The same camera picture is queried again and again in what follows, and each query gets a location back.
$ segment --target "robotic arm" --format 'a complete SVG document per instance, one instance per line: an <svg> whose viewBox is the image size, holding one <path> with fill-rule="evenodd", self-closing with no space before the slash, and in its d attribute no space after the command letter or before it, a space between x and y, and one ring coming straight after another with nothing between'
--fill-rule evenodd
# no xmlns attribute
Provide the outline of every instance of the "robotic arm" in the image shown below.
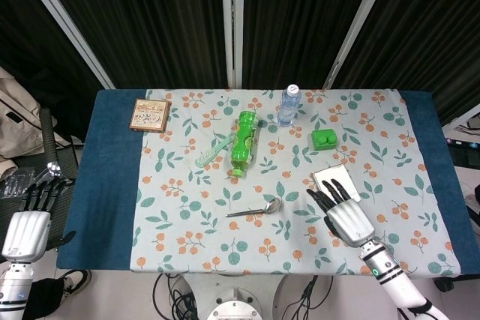
<svg viewBox="0 0 480 320"><path fill-rule="evenodd" d="M449 320L420 294L389 249L382 242L373 240L374 226L342 185L335 179L331 179L331 183L336 189L327 181L322 183L333 199L322 191L314 192L308 189L307 192L326 213L325 224L349 246L361 249L361 260L365 262L394 304L398 308L407 308L418 320Z"/></svg>
<svg viewBox="0 0 480 320"><path fill-rule="evenodd" d="M0 320L23 317L33 282L32 262L45 253L50 213L66 185L59 178L31 185L12 216L1 252L10 266L0 276Z"/></svg>

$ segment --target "spoon handle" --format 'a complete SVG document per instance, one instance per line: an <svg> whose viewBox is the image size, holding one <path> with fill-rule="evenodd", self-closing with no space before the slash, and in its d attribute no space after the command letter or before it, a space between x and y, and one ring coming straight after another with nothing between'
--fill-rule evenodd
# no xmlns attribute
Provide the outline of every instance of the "spoon handle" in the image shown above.
<svg viewBox="0 0 480 320"><path fill-rule="evenodd" d="M246 211L240 211L238 213L227 214L226 217L240 217L242 215L263 214L263 213L265 213L265 209L246 210Z"/></svg>

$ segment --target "shoe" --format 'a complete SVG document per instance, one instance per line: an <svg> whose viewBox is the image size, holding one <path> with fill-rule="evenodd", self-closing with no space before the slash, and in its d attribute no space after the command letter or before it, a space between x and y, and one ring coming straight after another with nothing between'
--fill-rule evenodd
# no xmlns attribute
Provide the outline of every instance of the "shoe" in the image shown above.
<svg viewBox="0 0 480 320"><path fill-rule="evenodd" d="M63 279L63 295L60 304L68 298L79 294L92 280L92 273L90 270L70 270L59 277Z"/></svg>

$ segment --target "green plastic bottle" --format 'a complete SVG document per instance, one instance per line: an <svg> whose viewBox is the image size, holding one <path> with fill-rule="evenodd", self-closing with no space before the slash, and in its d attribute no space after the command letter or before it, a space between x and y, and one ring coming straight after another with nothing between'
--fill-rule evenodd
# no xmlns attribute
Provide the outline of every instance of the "green plastic bottle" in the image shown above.
<svg viewBox="0 0 480 320"><path fill-rule="evenodd" d="M252 159L252 143L257 128L256 116L254 112L241 112L238 117L238 129L230 158L233 165L232 175L238 178L245 174Z"/></svg>

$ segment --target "floor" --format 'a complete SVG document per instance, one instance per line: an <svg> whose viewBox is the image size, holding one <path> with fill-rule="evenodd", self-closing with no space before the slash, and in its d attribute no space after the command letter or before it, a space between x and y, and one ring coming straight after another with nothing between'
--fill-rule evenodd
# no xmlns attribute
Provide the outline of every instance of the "floor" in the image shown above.
<svg viewBox="0 0 480 320"><path fill-rule="evenodd" d="M454 133L449 134L449 137L461 138ZM457 173L464 195L468 195L469 189L478 185L480 171L458 168ZM49 251L34 264L36 280L59 277L65 272L56 268L56 256L55 251ZM0 265L0 271L4 268L5 264ZM47 319L159 319L152 304L152 287L156 277L157 274L134 274L129 271L94 271L88 288L75 298L68 299ZM287 277L277 293L275 319L281 317L287 304L300 297L310 279L311 277ZM318 279L312 295L314 304L323 298L329 281L329 277ZM480 280L455 283L454 289L446 293L439 292L432 280L415 280L414 283L450 319L479 318ZM166 312L170 306L165 282L160 283L155 296L160 309ZM293 312L287 313L285 319L291 319L292 314ZM319 309L310 312L310 316L312 319L336 320L399 319L393 303L371 277L335 277L331 294Z"/></svg>

